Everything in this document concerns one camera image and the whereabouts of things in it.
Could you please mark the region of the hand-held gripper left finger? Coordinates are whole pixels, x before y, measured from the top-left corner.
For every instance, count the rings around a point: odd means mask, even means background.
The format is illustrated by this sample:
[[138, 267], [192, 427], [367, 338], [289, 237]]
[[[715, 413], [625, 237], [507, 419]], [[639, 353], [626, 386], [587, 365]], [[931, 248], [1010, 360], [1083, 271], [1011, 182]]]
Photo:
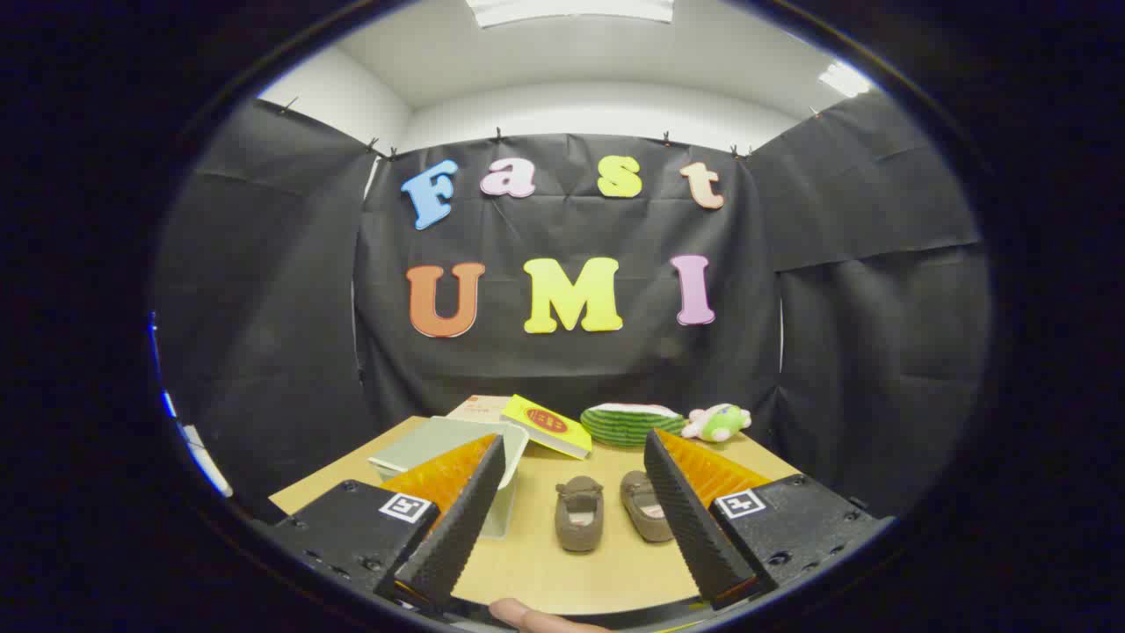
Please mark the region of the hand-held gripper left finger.
[[346, 478], [266, 533], [289, 557], [366, 598], [436, 614], [449, 605], [505, 473], [497, 433], [386, 483]]

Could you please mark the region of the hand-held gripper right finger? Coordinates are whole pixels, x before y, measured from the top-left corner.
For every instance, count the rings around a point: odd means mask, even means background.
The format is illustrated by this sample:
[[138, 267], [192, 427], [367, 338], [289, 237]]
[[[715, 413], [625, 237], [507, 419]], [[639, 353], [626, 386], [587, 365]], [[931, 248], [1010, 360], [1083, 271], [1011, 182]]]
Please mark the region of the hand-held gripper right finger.
[[700, 597], [756, 600], [831, 568], [893, 524], [807, 474], [763, 477], [664, 429], [644, 468]]

